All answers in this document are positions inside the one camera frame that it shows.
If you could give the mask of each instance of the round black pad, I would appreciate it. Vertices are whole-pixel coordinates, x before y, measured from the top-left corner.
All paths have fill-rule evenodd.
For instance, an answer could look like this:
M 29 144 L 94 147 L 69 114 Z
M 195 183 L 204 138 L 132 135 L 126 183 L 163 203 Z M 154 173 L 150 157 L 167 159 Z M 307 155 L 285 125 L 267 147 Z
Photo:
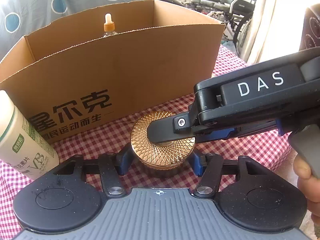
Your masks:
M 239 181 L 215 198 L 221 213 L 234 224 L 256 232 L 277 233 L 299 227 L 307 210 L 305 196 L 295 186 L 249 158 L 239 158 Z
M 256 188 L 247 194 L 251 205 L 262 209 L 277 208 L 283 204 L 284 196 L 272 188 Z
M 41 191 L 36 202 L 46 209 L 59 209 L 68 206 L 73 201 L 73 193 L 65 188 L 49 188 Z
M 100 193 L 80 176 L 49 172 L 16 195 L 13 210 L 23 227 L 58 233 L 87 223 L 101 205 Z

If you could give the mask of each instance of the gold jar lid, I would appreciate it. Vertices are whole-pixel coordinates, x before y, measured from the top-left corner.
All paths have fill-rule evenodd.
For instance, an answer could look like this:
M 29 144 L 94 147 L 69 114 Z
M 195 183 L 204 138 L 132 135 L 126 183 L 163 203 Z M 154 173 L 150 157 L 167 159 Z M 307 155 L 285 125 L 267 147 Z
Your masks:
M 130 141 L 139 160 L 156 170 L 170 170 L 181 165 L 195 146 L 195 138 L 154 144 L 147 137 L 149 124 L 161 118 L 174 115 L 171 112 L 152 112 L 140 118 L 134 125 Z

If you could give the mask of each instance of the metal rivet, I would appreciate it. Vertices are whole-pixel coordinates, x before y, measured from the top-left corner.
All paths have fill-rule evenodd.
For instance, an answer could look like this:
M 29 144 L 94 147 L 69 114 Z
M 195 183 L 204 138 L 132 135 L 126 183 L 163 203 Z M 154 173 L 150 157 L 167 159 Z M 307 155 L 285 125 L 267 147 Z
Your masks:
M 124 192 L 123 187 L 111 187 L 108 189 L 109 194 L 111 195 L 120 195 Z
M 213 191 L 212 188 L 210 188 L 208 186 L 201 186 L 201 187 L 197 188 L 197 192 L 199 194 L 206 195 L 206 194 L 210 194 L 212 191 Z
M 184 126 L 186 124 L 186 120 L 184 120 L 183 118 L 180 118 L 179 121 L 178 121 L 178 125 L 180 127 Z

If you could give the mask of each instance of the bottle label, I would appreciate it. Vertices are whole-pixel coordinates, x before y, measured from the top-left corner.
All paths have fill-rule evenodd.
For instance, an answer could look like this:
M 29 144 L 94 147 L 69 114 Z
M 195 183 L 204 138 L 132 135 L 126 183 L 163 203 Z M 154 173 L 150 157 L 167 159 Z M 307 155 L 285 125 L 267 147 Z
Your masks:
M 42 174 L 48 165 L 48 161 L 49 157 L 37 153 L 36 156 L 33 158 L 32 163 L 29 166 L 26 166 L 26 168 L 28 169 L 27 171 L 38 170 L 38 173 Z
M 54 150 L 47 143 L 46 140 L 35 130 L 35 128 L 28 122 L 28 120 L 23 116 L 22 129 L 52 158 L 54 158 Z
M 12 150 L 15 152 L 15 153 L 18 153 L 18 151 L 21 149 L 22 145 L 24 143 L 24 137 L 23 135 L 20 133 L 16 142 L 14 143 L 14 145 L 12 146 Z

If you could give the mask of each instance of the blue clip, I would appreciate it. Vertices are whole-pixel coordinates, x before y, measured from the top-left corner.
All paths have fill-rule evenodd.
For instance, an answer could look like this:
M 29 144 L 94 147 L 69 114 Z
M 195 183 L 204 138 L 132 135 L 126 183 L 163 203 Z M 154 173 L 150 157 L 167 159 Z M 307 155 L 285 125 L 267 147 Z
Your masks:
M 227 128 L 223 130 L 213 131 L 210 134 L 198 135 L 196 136 L 196 143 L 225 140 L 225 139 L 228 139 L 230 134 L 235 130 L 236 130 L 235 128 Z
M 282 129 L 282 125 L 281 125 L 281 120 L 280 119 L 276 119 L 276 125 L 277 125 L 277 129 L 278 129 L 278 135 L 279 136 L 284 136 L 285 132 Z
M 205 171 L 205 167 L 201 165 L 200 156 L 192 152 L 189 155 L 188 162 L 196 176 L 201 177 Z
M 129 152 L 126 152 L 123 154 L 121 164 L 120 164 L 119 170 L 118 170 L 118 174 L 120 176 L 124 176 L 128 172 L 128 170 L 131 166 L 131 163 L 133 161 L 133 158 L 134 158 L 133 155 L 130 154 Z

